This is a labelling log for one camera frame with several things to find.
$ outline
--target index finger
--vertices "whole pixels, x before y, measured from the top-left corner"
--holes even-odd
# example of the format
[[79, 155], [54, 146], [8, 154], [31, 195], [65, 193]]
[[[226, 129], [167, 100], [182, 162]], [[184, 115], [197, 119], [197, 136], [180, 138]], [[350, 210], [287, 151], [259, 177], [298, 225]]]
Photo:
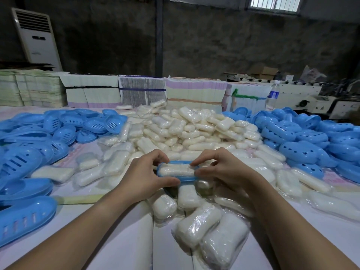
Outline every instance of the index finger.
[[193, 162], [190, 163], [191, 166], [197, 166], [205, 161], [215, 159], [219, 160], [219, 155], [217, 150], [204, 150], [198, 158], [196, 158]]
[[155, 149], [144, 156], [149, 158], [151, 160], [151, 162], [169, 163], [169, 161], [170, 161], [169, 158], [167, 157], [167, 155], [159, 149]]

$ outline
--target water bottle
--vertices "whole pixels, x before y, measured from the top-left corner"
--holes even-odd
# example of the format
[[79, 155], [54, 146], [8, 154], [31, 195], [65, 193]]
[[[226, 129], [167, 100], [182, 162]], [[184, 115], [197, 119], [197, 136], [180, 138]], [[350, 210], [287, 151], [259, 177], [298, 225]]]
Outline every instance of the water bottle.
[[271, 92], [265, 101], [265, 109], [269, 112], [275, 109], [275, 103], [280, 93], [280, 81], [274, 81]]

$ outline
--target air conditioner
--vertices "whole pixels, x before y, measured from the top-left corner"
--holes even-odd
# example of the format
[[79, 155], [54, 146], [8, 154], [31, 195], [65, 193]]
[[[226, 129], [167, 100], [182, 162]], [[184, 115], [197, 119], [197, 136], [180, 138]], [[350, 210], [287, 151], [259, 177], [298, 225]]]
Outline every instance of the air conditioner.
[[50, 63], [62, 71], [53, 29], [47, 14], [12, 8], [26, 58], [31, 63]]

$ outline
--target person's right hand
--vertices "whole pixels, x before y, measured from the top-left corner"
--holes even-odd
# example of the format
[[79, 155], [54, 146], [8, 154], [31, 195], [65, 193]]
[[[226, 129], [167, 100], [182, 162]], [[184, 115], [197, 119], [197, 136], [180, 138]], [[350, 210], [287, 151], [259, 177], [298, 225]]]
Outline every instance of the person's right hand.
[[210, 167], [199, 168], [195, 171], [197, 177], [217, 177], [229, 186], [244, 187], [254, 177], [261, 177], [259, 173], [245, 165], [225, 148], [204, 150], [190, 165], [197, 166], [207, 160], [214, 159]]

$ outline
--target metal pole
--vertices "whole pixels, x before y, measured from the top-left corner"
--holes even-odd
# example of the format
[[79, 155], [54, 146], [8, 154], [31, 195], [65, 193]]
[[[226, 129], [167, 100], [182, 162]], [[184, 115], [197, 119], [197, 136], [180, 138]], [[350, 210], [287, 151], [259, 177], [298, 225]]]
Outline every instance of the metal pole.
[[162, 77], [162, 65], [163, 65], [163, 1], [155, 0], [155, 13], [156, 13], [156, 24], [155, 24], [155, 76]]

